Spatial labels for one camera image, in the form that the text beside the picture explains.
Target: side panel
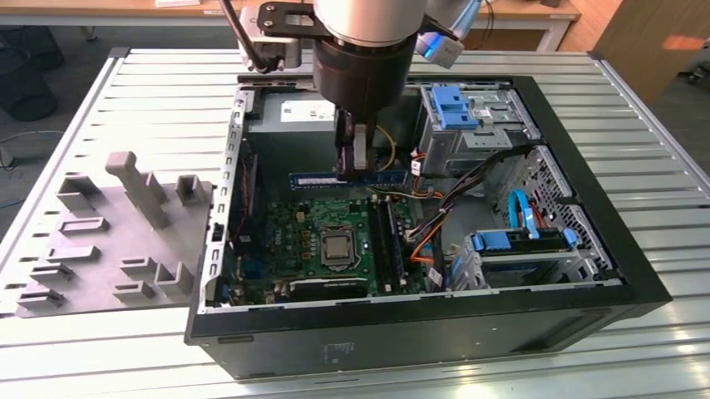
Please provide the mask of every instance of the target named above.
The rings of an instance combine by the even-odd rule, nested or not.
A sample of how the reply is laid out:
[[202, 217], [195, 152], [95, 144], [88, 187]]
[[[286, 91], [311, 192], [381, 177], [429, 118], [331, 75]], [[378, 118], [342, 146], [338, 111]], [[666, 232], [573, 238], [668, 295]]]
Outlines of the side panel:
[[192, 343], [235, 379], [283, 377], [559, 351], [630, 308], [265, 332]]

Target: metal rail table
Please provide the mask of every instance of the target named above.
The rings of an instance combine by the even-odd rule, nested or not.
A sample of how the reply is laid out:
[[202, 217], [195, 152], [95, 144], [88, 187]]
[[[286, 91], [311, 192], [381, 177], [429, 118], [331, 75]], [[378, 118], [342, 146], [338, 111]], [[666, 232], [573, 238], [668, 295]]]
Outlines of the metal rail table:
[[0, 396], [629, 397], [710, 392], [710, 182], [604, 61], [586, 54], [479, 52], [451, 71], [535, 77], [674, 295], [557, 354], [235, 382], [183, 343], [186, 308], [54, 318], [11, 316], [46, 248], [66, 175], [115, 185], [110, 151], [158, 179], [221, 179], [237, 75], [233, 50], [132, 50], [111, 57], [0, 245]]

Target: ram slot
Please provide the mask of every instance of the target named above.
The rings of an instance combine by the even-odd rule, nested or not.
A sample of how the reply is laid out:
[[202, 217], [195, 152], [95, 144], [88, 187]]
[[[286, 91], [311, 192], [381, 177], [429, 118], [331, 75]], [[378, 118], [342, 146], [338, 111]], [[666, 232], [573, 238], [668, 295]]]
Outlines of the ram slot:
[[378, 202], [378, 218], [386, 259], [385, 273], [391, 281], [391, 287], [397, 288], [399, 287], [398, 256], [399, 260], [402, 260], [402, 253], [395, 248], [398, 226], [390, 217], [390, 203], [383, 200]]
[[391, 278], [387, 273], [389, 258], [385, 252], [383, 225], [379, 221], [378, 200], [367, 200], [367, 222], [370, 224], [370, 244], [375, 270], [378, 273], [378, 286], [382, 292], [391, 291]]
[[391, 202], [385, 202], [387, 219], [390, 220], [390, 234], [391, 237], [391, 269], [395, 274], [395, 284], [403, 287], [407, 284], [405, 275], [405, 260], [402, 258], [402, 242], [398, 232], [398, 219], [391, 208]]

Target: motherboard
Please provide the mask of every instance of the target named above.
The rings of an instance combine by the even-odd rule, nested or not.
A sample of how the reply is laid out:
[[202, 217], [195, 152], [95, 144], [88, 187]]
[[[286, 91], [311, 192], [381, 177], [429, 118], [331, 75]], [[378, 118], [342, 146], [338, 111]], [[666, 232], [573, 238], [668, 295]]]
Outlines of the motherboard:
[[241, 260], [241, 291], [251, 304], [422, 293], [422, 266], [410, 262], [406, 200], [273, 202], [263, 254]]

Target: green circuit board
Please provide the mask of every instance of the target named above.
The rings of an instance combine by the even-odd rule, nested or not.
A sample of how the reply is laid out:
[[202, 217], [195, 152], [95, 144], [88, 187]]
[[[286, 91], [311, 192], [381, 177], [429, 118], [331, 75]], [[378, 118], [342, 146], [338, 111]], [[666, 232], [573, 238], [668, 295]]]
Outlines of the green circuit board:
[[[398, 231], [403, 233], [413, 226], [407, 202], [393, 201], [391, 211]], [[263, 303], [275, 285], [306, 278], [365, 278], [370, 294], [386, 294], [378, 283], [371, 250], [367, 199], [270, 203], [265, 278], [246, 281], [247, 301]], [[333, 260], [331, 255], [342, 255], [342, 258]], [[403, 254], [403, 258], [410, 268], [409, 254]], [[413, 273], [409, 281], [407, 291], [419, 292], [425, 284], [421, 273]]]

